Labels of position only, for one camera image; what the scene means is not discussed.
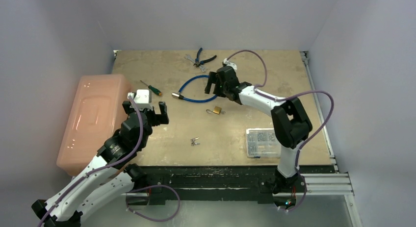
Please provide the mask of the brass padlock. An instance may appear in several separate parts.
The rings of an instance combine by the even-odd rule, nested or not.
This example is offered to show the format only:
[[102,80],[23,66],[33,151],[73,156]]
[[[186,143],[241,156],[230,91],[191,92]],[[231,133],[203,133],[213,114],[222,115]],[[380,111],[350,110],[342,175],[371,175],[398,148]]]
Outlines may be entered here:
[[206,112],[209,114],[217,114],[220,115],[222,108],[219,106],[215,106],[214,109],[207,109]]

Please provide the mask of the blue cable lock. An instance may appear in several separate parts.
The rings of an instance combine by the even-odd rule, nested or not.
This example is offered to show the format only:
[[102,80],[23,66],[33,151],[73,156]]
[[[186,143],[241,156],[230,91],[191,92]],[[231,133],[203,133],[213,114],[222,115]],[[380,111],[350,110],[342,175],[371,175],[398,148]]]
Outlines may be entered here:
[[204,95],[204,87],[207,83],[208,75],[198,75],[187,80],[178,91],[171,95],[174,99],[183,100],[191,103],[207,103],[217,98],[216,95]]

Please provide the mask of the pair of silver keys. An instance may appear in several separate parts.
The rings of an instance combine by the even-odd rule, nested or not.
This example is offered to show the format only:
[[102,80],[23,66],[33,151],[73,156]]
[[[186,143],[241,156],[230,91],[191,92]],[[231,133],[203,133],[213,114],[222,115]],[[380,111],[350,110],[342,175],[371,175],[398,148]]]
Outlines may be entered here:
[[191,141],[191,146],[197,146],[200,145],[200,143],[197,141],[199,139],[199,137],[196,138],[192,138]]

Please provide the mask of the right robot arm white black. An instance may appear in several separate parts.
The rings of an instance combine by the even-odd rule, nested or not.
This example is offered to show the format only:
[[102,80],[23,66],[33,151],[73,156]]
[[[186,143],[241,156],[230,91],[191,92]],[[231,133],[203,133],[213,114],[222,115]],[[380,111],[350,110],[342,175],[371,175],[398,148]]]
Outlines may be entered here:
[[231,66],[223,66],[216,72],[209,73],[205,93],[210,92],[255,108],[271,118],[275,136],[281,145],[275,187],[281,191],[293,187],[300,176],[300,150],[309,140],[312,131],[312,123],[299,98],[277,97],[259,90],[258,86],[240,82]]

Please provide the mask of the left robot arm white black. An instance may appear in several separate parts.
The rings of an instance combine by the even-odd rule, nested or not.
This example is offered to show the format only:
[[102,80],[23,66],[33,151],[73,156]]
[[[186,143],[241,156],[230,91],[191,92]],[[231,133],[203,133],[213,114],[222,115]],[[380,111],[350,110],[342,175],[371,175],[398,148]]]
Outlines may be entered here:
[[116,197],[145,189],[145,173],[129,162],[146,146],[154,126],[169,123],[166,103],[158,105],[159,114],[149,104],[123,102],[127,118],[89,164],[53,197],[32,204],[40,227],[79,227]]

